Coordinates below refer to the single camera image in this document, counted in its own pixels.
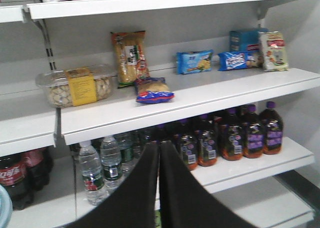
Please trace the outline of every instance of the purple cap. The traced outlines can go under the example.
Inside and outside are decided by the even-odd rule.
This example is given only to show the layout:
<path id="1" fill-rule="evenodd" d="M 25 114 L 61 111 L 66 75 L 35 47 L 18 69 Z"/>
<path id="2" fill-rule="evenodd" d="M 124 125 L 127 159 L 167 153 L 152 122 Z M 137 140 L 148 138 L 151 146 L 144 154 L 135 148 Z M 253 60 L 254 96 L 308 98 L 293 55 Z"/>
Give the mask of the purple cap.
<path id="1" fill-rule="evenodd" d="M 273 102 L 273 101 L 268 101 L 268 102 L 266 103 L 266 107 L 267 107 L 268 109 L 274 109 L 274 108 L 276 107 L 276 103 Z"/>

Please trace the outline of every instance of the blue package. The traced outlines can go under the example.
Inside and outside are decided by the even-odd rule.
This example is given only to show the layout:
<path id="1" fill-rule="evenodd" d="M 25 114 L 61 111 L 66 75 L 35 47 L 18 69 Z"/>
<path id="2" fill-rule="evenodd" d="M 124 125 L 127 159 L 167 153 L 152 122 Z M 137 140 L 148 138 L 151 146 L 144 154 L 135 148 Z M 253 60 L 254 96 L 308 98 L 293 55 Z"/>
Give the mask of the blue package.
<path id="1" fill-rule="evenodd" d="M 220 57 L 219 71 L 248 69 L 261 67 L 262 59 L 257 51 L 224 52 L 218 54 Z"/>
<path id="2" fill-rule="evenodd" d="M 211 71 L 213 54 L 213 50 L 177 53 L 177 73 L 194 74 Z"/>

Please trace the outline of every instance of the white shelf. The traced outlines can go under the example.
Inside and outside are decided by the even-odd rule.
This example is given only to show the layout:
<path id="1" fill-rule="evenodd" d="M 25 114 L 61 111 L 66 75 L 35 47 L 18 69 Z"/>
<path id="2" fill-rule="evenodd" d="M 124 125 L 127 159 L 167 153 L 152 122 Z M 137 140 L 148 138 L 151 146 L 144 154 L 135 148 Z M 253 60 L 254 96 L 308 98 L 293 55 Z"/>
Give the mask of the white shelf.
<path id="1" fill-rule="evenodd" d="M 262 69 L 213 70 L 177 75 L 175 69 L 151 72 L 165 77 L 175 97 L 168 103 L 136 102 L 133 87 L 116 89 L 106 100 L 61 110 L 66 144 L 166 123 L 232 106 L 279 97 L 320 86 L 320 75 L 292 68 L 288 72 Z"/>
<path id="2" fill-rule="evenodd" d="M 264 0 L 85 0 L 30 4 L 32 19 L 124 13 Z"/>
<path id="3" fill-rule="evenodd" d="M 314 162 L 312 152 L 284 137 L 282 151 L 277 155 L 263 154 L 257 159 L 243 157 L 237 161 L 227 161 L 219 157 L 215 165 L 198 166 L 191 173 L 209 193 L 216 193 Z M 156 195 L 155 207 L 160 207 L 159 194 Z"/>
<path id="4" fill-rule="evenodd" d="M 34 193 L 34 203 L 12 213 L 8 228 L 53 228 L 76 219 L 73 162 L 71 157 L 54 161 L 50 183 Z"/>
<path id="5" fill-rule="evenodd" d="M 0 95 L 0 156 L 54 145 L 55 121 L 42 90 Z"/>

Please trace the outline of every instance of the black object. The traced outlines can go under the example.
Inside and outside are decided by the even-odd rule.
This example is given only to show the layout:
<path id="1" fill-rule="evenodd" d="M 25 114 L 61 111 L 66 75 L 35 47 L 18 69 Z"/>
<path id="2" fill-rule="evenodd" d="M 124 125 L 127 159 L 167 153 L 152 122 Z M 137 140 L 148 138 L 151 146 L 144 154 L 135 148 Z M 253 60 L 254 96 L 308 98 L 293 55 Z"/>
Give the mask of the black object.
<path id="1" fill-rule="evenodd" d="M 255 227 L 198 183 L 170 141 L 161 143 L 159 191 L 162 228 Z"/>
<path id="2" fill-rule="evenodd" d="M 104 202 L 65 228 L 152 228 L 159 148 L 147 144 L 139 162 L 124 182 Z"/>

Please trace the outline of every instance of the red label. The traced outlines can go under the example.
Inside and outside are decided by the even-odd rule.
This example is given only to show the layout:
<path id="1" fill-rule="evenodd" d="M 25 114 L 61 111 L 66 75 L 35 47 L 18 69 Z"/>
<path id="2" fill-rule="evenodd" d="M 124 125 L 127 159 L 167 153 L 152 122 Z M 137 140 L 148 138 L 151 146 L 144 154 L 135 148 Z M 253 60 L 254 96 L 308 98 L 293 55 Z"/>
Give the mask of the red label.
<path id="1" fill-rule="evenodd" d="M 22 154 L 22 157 L 27 167 L 34 167 L 44 159 L 41 149 L 27 151 Z"/>
<path id="2" fill-rule="evenodd" d="M 18 183 L 26 175 L 26 166 L 21 160 L 7 169 L 0 169 L 0 184 L 4 186 Z"/>

